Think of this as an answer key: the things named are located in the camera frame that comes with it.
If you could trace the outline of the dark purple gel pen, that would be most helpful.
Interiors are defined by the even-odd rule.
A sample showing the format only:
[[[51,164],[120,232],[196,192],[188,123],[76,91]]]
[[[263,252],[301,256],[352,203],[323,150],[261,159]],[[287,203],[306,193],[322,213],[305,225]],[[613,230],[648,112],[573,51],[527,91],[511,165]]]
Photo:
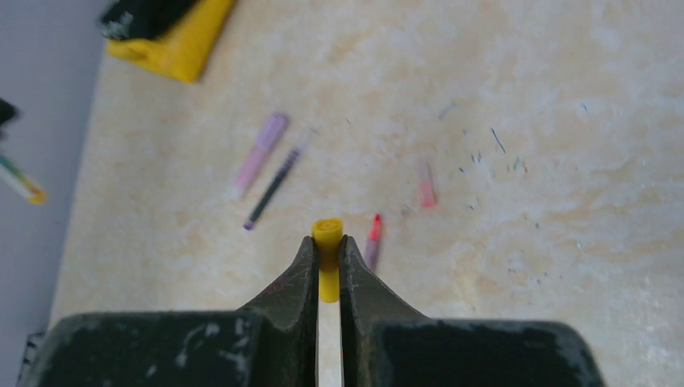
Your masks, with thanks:
[[[259,202],[253,208],[251,214],[245,220],[243,228],[247,231],[251,231],[261,215],[263,214],[265,208],[272,200],[274,194],[277,192],[279,187],[282,185],[283,181],[288,177],[292,168],[296,165],[298,160],[301,158],[304,150],[307,148],[311,141],[311,137],[316,133],[316,130],[310,129],[303,134],[303,137],[290,149],[287,157],[285,158],[283,164],[279,170],[274,175],[273,179],[269,183],[266,191],[261,196]]]

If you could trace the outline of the yellow pen cap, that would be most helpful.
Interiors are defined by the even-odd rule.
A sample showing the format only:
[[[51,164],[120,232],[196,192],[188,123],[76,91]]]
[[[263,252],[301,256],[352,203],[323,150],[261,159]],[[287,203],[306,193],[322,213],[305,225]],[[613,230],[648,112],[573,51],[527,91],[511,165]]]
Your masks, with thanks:
[[[319,298],[334,303],[340,298],[339,252],[344,222],[339,218],[320,219],[312,224],[311,237],[319,252]]]

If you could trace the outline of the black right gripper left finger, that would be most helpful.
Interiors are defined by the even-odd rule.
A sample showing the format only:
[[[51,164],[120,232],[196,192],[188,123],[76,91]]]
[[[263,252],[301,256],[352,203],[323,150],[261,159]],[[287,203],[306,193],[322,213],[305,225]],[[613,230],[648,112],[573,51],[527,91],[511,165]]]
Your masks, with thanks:
[[[236,310],[76,314],[48,333],[24,386],[315,386],[318,249]]]

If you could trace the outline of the white rainbow marker pen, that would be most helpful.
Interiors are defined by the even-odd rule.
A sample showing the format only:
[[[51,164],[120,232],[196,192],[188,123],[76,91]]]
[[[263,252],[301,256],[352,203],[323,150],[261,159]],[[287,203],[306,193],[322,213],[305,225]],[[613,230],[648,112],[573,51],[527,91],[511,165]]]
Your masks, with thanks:
[[[40,205],[48,200],[47,192],[4,154],[1,154],[1,180],[31,204]]]

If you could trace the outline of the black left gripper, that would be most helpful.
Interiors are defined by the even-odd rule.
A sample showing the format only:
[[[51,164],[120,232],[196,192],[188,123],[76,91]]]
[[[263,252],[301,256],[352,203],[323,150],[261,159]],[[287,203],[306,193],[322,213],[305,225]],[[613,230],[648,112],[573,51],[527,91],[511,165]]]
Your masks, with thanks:
[[[17,119],[20,116],[20,110],[13,104],[0,99],[0,140],[5,140],[7,137],[6,126],[9,122]]]

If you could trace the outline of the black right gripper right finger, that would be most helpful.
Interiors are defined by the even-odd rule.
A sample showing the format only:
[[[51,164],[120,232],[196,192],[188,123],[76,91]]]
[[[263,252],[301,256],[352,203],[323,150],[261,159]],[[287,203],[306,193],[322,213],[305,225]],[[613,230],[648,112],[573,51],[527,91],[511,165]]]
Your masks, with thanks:
[[[430,318],[340,245],[345,386],[602,386],[585,340],[551,321]]]

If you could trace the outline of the pink highlighter pen body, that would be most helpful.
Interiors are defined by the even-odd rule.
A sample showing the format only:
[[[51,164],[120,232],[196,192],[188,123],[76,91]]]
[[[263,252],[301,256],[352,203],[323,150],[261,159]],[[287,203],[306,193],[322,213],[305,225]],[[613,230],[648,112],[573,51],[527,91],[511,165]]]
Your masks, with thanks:
[[[232,182],[232,198],[242,198],[252,186],[268,157],[282,138],[289,123],[289,117],[280,112],[272,113],[265,120],[265,124],[259,131],[248,157],[241,165],[236,178]]]

